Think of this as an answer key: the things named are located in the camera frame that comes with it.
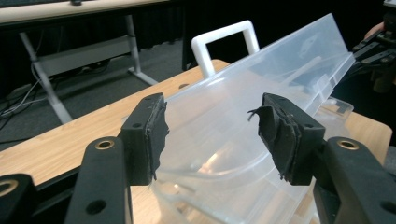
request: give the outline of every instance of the container handle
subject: container handle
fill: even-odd
[[[236,24],[198,35],[192,39],[192,51],[198,65],[201,67],[204,78],[211,77],[216,74],[206,44],[239,32],[243,32],[248,53],[254,54],[258,52],[259,43],[251,21],[241,21]]]

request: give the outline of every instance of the clear plastic tray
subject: clear plastic tray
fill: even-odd
[[[167,223],[288,223],[307,187],[280,180],[249,110],[262,94],[313,116],[354,63],[331,14],[168,98],[152,189]]]
[[[326,133],[324,135],[325,140],[335,136],[350,137],[349,130],[345,127],[345,123],[352,111],[352,104],[333,97],[329,97],[329,99],[321,105],[318,112],[314,115],[314,119],[326,127]]]

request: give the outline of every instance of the transparent plastic bin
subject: transparent plastic bin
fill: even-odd
[[[345,124],[352,111],[352,104],[334,97],[329,97],[327,101],[323,102],[314,115],[314,119],[326,127],[325,140],[335,136],[350,137]]]
[[[271,92],[313,116],[353,63],[329,14],[166,99],[163,222],[289,223],[308,187],[279,178],[248,111]]]

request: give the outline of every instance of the metal table leg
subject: metal table leg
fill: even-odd
[[[134,21],[132,19],[132,15],[125,16],[125,20],[128,29],[129,48],[131,49],[131,56],[132,59],[134,60],[134,67],[129,68],[128,71],[134,74],[135,76],[139,77],[143,81],[147,82],[149,85],[151,86],[155,85],[158,82],[153,78],[149,77],[148,75],[142,73],[140,68],[139,52],[137,50],[136,35],[134,33]]]
[[[39,77],[40,77],[40,84],[47,93],[49,104],[52,106],[53,110],[55,111],[56,115],[58,116],[59,120],[61,123],[65,124],[69,121],[72,120],[72,117],[69,115],[67,112],[66,108],[62,104],[62,102],[58,99],[58,96],[56,95],[54,89],[52,88],[52,85],[50,83],[50,80],[44,71],[43,67],[41,66],[40,61],[38,60],[37,56],[35,55],[35,51],[33,50],[32,44],[30,43],[29,37],[25,32],[20,33],[21,40],[23,42],[23,45],[26,47],[29,56],[30,56],[30,61],[32,62],[33,66],[35,67],[35,70],[37,71]]]

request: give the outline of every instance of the wooden table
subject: wooden table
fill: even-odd
[[[216,70],[228,65],[218,60],[213,64]],[[0,175],[29,174],[38,185],[75,168],[81,164],[84,150],[91,141],[117,136],[123,118],[131,114],[140,99],[156,92],[163,92],[166,98],[200,79],[201,71],[195,67],[6,149],[0,152]],[[388,126],[356,113],[350,115],[346,126],[352,138],[363,142],[381,163],[384,162],[392,133]],[[135,223],[161,223],[159,206],[149,187],[132,187],[132,194]],[[312,204],[312,197],[302,201],[296,216],[304,215],[307,204]]]

